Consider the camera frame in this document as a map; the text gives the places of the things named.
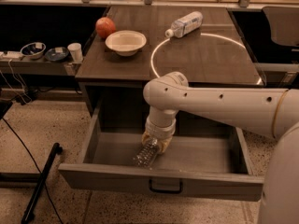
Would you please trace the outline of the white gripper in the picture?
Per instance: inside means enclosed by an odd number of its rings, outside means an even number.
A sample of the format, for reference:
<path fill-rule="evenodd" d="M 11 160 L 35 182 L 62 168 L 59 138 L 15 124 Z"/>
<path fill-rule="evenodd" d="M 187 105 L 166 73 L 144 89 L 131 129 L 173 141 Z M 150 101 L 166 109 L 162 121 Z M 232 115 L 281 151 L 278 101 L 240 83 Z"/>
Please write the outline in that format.
<path fill-rule="evenodd" d="M 172 141 L 172 136 L 176 130 L 176 121 L 173 119 L 169 125 L 166 127 L 158 126 L 154 124 L 150 119 L 146 120 L 145 132 L 142 134 L 141 143 L 143 145 L 150 139 L 150 137 L 155 137 L 159 139 L 157 144 L 159 147 L 159 153 L 163 154 L 166 152 L 168 146 Z"/>

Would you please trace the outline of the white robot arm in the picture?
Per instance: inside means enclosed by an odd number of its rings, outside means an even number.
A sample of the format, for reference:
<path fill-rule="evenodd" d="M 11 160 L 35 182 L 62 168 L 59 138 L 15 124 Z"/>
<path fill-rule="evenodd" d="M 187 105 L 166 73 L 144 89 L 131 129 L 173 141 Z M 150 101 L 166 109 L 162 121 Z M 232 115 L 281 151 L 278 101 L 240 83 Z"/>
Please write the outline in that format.
<path fill-rule="evenodd" d="M 299 224 L 299 90 L 191 88 L 180 72 L 146 84 L 142 139 L 167 148 L 176 114 L 188 112 L 278 141 L 263 183 L 258 224 Z"/>

